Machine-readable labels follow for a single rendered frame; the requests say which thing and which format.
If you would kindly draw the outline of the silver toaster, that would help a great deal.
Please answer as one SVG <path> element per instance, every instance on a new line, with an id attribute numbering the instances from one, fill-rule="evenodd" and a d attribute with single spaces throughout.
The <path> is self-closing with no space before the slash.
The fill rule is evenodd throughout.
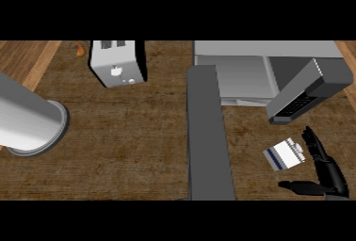
<path id="1" fill-rule="evenodd" d="M 106 88 L 148 81 L 144 40 L 94 40 L 91 42 L 89 69 Z"/>

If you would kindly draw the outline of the grey microwave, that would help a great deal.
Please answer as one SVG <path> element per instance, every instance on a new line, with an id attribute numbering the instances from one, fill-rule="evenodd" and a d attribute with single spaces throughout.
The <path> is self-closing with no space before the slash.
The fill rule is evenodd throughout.
<path id="1" fill-rule="evenodd" d="M 354 83 L 333 40 L 197 40 L 194 63 L 216 69 L 224 105 L 262 106 L 286 125 Z"/>

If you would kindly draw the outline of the small orange brown object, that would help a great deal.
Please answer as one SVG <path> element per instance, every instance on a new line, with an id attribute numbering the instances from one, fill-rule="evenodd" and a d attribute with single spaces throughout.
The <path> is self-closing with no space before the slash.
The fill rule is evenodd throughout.
<path id="1" fill-rule="evenodd" d="M 83 40 L 76 40 L 72 42 L 72 47 L 78 50 L 76 56 L 85 56 L 85 46 L 86 42 Z"/>

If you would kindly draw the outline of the white milk carton blue stripe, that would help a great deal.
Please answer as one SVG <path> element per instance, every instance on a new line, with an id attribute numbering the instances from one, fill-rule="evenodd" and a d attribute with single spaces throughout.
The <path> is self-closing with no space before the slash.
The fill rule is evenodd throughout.
<path id="1" fill-rule="evenodd" d="M 264 154 L 275 171 L 293 168 L 306 160 L 304 149 L 292 138 L 267 149 Z"/>

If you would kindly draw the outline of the dark grey microwave door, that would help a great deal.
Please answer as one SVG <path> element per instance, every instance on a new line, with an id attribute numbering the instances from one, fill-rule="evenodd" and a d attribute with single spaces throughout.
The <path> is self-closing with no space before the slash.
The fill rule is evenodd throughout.
<path id="1" fill-rule="evenodd" d="M 187 72 L 190 200 L 234 201 L 234 180 L 216 67 Z"/>

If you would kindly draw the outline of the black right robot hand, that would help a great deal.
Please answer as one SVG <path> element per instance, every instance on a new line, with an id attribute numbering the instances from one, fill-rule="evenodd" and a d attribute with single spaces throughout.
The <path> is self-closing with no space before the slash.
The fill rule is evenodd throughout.
<path id="1" fill-rule="evenodd" d="M 315 161 L 320 182 L 281 181 L 278 186 L 292 190 L 299 195 L 326 196 L 330 194 L 349 197 L 348 182 L 340 166 L 336 159 L 327 154 L 318 135 L 311 127 L 306 127 L 304 130 L 302 137 Z"/>

